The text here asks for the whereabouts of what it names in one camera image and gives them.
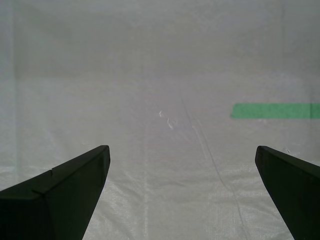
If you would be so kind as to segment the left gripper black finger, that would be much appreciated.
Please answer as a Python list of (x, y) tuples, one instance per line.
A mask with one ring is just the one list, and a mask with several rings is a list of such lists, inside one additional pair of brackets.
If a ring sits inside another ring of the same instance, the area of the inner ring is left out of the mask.
[(320, 238), (320, 168), (258, 146), (255, 164), (262, 182), (295, 240)]
[(104, 189), (110, 148), (98, 146), (0, 192), (2, 240), (81, 240)]

